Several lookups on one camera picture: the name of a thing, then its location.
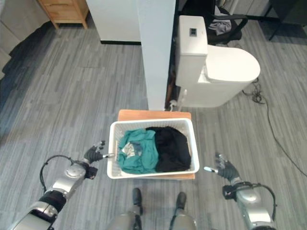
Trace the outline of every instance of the white toilet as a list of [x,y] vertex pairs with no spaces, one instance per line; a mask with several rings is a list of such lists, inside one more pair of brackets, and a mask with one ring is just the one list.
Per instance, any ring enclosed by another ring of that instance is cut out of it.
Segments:
[[176,73],[180,107],[218,107],[254,81],[260,65],[243,49],[208,45],[204,19],[181,15]]

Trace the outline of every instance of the power cord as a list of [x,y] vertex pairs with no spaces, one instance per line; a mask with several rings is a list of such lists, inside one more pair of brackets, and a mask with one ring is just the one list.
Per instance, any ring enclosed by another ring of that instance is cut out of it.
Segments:
[[70,157],[67,157],[67,156],[65,156],[65,155],[54,155],[54,156],[52,156],[52,157],[49,157],[49,158],[44,162],[44,164],[43,164],[43,166],[41,167],[40,172],[39,172],[39,180],[40,180],[40,183],[42,184],[44,193],[46,192],[47,189],[46,189],[46,185],[45,185],[45,181],[44,181],[44,177],[43,177],[43,170],[44,170],[44,167],[45,167],[46,165],[48,165],[48,162],[49,162],[51,159],[56,158],[56,157],[63,157],[63,158],[68,159],[68,160],[71,162],[71,165],[73,165],[73,164],[75,163],[74,160],[72,160]]
[[244,90],[242,90],[243,94],[247,97],[251,97],[251,99],[253,100],[253,102],[258,103],[258,104],[265,104],[267,107],[267,118],[268,118],[268,122],[269,122],[269,126],[272,132],[272,135],[274,137],[275,142],[277,143],[277,145],[281,148],[281,150],[283,151],[283,153],[286,155],[286,157],[290,160],[290,162],[305,176],[307,177],[307,174],[305,172],[303,172],[303,170],[300,169],[300,167],[292,160],[292,158],[290,157],[290,155],[287,153],[287,151],[284,149],[284,147],[281,145],[281,143],[279,142],[279,140],[277,139],[272,124],[271,124],[271,119],[270,119],[270,113],[269,113],[269,103],[268,100],[261,94],[261,85],[260,84],[256,84],[259,81],[259,79],[257,78],[256,80],[254,80],[252,82],[252,84],[254,85],[254,90],[251,93],[246,93]]

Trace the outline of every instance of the toilet lid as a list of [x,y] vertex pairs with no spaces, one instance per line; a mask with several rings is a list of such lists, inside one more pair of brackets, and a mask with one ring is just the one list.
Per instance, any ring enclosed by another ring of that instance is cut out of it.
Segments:
[[260,74],[260,65],[243,49],[208,45],[206,58],[209,81],[251,82]]

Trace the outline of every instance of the toilet tank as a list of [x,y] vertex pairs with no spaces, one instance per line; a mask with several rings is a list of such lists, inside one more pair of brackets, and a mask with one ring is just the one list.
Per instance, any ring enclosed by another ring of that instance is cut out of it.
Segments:
[[176,45],[176,85],[183,88],[198,82],[208,54],[203,17],[179,17]]

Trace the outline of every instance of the chair leg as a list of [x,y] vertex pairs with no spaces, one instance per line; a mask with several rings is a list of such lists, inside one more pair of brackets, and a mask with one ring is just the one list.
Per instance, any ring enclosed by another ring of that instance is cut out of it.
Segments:
[[272,9],[272,5],[268,8],[268,10],[265,12],[265,14],[264,14],[264,18],[268,15],[268,13],[271,11],[271,9]]
[[274,35],[280,29],[281,26],[282,26],[282,22],[280,22],[279,25],[276,27],[276,29],[274,30],[273,34],[270,36],[269,41],[272,40],[272,38],[274,37]]

